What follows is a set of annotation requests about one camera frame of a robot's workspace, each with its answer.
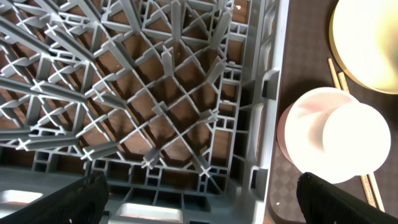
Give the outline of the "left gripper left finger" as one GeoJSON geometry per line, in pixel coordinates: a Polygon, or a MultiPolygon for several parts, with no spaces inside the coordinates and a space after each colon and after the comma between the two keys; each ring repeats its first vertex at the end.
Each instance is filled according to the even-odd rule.
{"type": "Polygon", "coordinates": [[[1,218],[5,224],[99,223],[109,200],[106,176],[87,177],[1,218]]]}

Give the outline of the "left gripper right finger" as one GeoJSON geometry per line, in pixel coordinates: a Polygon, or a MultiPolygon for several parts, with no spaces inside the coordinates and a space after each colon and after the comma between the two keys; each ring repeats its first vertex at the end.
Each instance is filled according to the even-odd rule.
{"type": "Polygon", "coordinates": [[[396,217],[310,172],[298,178],[296,195],[307,223],[397,224],[396,217]]]}

